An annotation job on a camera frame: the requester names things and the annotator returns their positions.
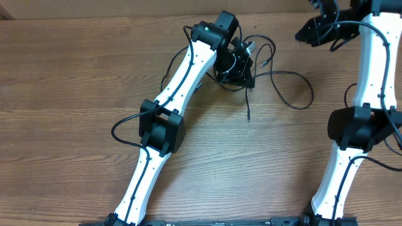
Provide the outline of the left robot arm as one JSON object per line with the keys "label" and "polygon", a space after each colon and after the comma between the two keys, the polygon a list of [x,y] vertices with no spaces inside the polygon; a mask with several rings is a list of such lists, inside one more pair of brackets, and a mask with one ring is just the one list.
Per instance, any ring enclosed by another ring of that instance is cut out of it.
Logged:
{"label": "left robot arm", "polygon": [[240,28],[236,16],[222,11],[213,23],[201,21],[184,26],[187,53],[170,83],[155,100],[144,100],[139,118],[139,160],[128,189],[105,225],[139,225],[146,215],[149,197],[168,158],[178,151],[185,137],[184,114],[201,79],[211,69],[217,71],[220,85],[251,89],[253,42],[234,33]]}

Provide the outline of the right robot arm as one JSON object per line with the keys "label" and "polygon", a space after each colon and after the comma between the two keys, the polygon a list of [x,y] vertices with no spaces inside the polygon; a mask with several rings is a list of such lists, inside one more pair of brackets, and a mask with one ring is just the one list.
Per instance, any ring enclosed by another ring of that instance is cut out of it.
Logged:
{"label": "right robot arm", "polygon": [[330,43],[337,50],[361,40],[356,92],[350,106],[331,113],[327,133],[332,152],[322,182],[297,225],[356,225],[344,217],[344,205],[354,177],[373,147],[389,136],[401,140],[394,77],[401,39],[401,2],[352,1],[341,10],[337,1],[312,0],[320,15],[296,34],[312,46]]}

